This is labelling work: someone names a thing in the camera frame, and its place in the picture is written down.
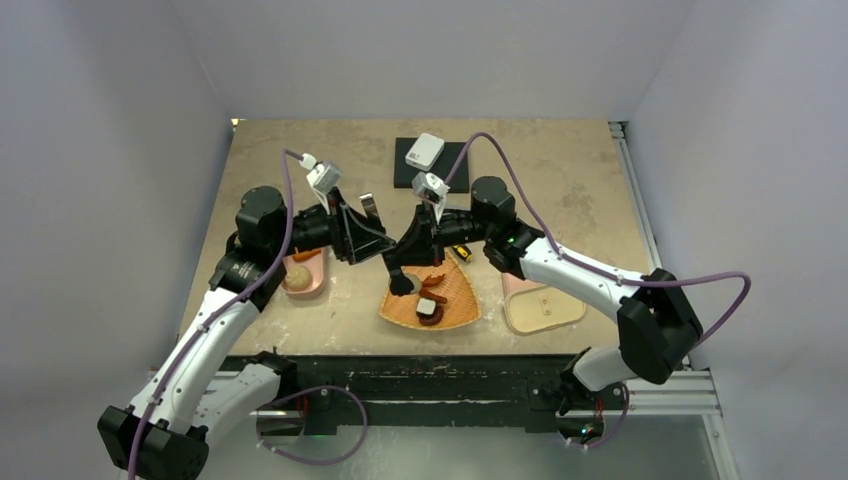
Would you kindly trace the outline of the orange fried chicken piece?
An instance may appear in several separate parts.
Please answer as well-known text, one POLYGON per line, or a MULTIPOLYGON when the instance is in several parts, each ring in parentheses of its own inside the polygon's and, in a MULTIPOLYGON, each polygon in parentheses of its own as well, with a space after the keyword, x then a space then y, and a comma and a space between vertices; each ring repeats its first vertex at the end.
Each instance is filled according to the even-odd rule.
POLYGON ((316 257, 322 253, 322 248, 316 248, 311 250, 299 250, 295 249, 295 252, 291 255, 291 259, 297 263, 303 263, 310 260, 313 257, 316 257))

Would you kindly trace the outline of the black metal tongs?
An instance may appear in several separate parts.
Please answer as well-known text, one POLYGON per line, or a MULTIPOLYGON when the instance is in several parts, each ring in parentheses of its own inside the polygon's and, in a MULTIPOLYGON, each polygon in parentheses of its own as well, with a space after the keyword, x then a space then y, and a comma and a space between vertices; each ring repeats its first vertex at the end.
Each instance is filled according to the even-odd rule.
POLYGON ((380 214, 376 204, 376 200, 371 192, 366 192, 359 196, 365 216, 374 223, 380 223, 380 214))

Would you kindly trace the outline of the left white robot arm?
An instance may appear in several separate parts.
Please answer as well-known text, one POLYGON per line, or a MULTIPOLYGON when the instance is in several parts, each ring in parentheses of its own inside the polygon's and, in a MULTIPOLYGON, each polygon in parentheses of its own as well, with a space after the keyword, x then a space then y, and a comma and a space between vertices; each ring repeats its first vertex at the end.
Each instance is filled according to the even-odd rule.
POLYGON ((293 214, 271 187, 249 190, 189 328, 153 378, 124 408, 110 406, 97 430, 112 463, 129 478, 195 479, 209 454, 256 408, 297 399, 295 366, 264 352, 228 386, 209 384, 235 342, 266 308, 296 250, 331 247, 355 265, 391 250, 380 222, 351 209, 332 188, 326 205, 293 214))

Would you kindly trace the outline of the beige steamed bun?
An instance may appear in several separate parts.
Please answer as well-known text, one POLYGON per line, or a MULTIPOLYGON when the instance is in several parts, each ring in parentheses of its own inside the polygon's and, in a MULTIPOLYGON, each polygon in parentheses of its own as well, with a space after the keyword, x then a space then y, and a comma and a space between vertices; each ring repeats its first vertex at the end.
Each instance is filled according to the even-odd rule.
POLYGON ((287 270, 284 278, 284 289, 288 292, 302 292, 312 288, 313 276, 303 265, 294 265, 287 270))

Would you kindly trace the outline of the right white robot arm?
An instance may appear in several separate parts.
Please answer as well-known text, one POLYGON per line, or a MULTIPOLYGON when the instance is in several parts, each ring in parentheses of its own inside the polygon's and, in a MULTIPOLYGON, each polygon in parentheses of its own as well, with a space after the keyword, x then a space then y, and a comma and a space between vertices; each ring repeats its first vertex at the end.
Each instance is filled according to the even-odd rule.
POLYGON ((384 254, 391 293, 412 293, 415 283, 404 268, 437 266, 447 247, 480 241, 499 272, 553 287, 616 323, 617 345, 588 348, 565 368, 561 392, 569 404, 584 407, 602 389, 630 379, 664 384, 703 334, 675 277, 662 269, 649 275, 620 270, 551 242, 518 218, 515 204, 493 176, 473 182, 467 210, 436 214, 432 204, 419 204, 405 234, 384 254))

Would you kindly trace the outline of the pink lunch box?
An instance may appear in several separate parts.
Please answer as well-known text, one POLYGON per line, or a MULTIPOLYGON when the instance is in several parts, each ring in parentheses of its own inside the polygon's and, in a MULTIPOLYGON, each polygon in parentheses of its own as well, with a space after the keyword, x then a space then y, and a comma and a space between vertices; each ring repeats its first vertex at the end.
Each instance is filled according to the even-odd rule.
POLYGON ((285 275, 281 290, 295 300, 306 300, 319 295, 326 284, 326 251, 314 249, 297 251, 283 259, 285 275))

